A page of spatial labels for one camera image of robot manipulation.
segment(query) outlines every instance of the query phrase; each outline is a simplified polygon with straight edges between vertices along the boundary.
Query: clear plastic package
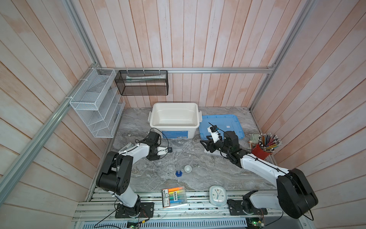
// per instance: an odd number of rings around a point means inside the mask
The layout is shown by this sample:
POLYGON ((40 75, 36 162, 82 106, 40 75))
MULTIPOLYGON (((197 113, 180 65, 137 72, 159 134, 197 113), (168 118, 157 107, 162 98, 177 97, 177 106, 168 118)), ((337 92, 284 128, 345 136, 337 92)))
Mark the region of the clear plastic package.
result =
POLYGON ((163 208, 175 208, 188 203, 184 186, 163 189, 161 190, 161 196, 163 198, 163 208))

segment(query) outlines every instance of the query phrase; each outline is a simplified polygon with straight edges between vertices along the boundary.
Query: wooden plank wall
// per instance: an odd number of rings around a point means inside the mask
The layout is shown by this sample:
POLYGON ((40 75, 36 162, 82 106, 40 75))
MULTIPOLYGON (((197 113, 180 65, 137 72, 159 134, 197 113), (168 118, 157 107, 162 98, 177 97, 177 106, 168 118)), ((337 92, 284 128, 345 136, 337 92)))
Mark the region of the wooden plank wall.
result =
MULTIPOLYGON (((73 0, 104 67, 272 65, 305 0, 73 0)), ((249 107, 264 74, 173 74, 156 102, 249 107)))
POLYGON ((366 1, 319 1, 254 116, 315 190, 317 228, 365 228, 366 1))
MULTIPOLYGON (((92 60, 59 0, 0 1, 0 176, 92 60)), ((71 110, 0 207, 0 228, 66 228, 105 142, 71 110)))

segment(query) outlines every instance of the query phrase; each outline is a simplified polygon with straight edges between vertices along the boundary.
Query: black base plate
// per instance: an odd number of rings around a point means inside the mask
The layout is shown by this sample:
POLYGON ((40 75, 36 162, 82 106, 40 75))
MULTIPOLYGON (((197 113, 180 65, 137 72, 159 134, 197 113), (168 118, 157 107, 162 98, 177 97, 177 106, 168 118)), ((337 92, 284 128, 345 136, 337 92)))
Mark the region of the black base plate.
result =
MULTIPOLYGON (((142 213, 141 218, 145 217, 144 214, 148 217, 148 218, 152 218, 154 215, 154 203, 141 203, 140 206, 140 212, 142 213)), ((115 215, 116 219, 121 219, 121 218, 130 218, 129 215, 127 215, 124 212, 123 206, 118 209, 116 211, 116 215, 115 215)))
MULTIPOLYGON (((230 212, 230 215, 248 215, 247 213, 245 213, 243 211, 243 207, 242 207, 242 200, 231 200, 231 205, 234 207, 230 209, 229 207, 229 212, 230 212)), ((267 209, 266 208, 262 208, 262 209, 259 209, 259 208, 254 208, 254 214, 255 215, 262 215, 262 211, 263 211, 263 215, 267 215, 268 212, 267 212, 267 209)))

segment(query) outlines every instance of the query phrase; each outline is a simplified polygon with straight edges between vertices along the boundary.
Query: blue label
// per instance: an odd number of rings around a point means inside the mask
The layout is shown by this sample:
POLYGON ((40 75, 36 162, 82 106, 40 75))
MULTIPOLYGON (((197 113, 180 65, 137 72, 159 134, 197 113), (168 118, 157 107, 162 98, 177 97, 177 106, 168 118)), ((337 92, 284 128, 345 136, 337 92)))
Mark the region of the blue label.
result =
POLYGON ((162 131, 162 132, 167 138, 188 138, 188 131, 162 131))

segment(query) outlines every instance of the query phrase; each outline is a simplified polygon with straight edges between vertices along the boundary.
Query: white box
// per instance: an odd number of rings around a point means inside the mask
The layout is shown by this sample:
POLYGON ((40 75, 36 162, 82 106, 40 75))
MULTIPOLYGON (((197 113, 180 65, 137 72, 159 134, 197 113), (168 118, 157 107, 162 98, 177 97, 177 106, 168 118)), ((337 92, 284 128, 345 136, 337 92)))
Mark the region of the white box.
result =
POLYGON ((155 103, 147 121, 167 138, 191 139, 202 122, 202 113, 195 103, 155 103))

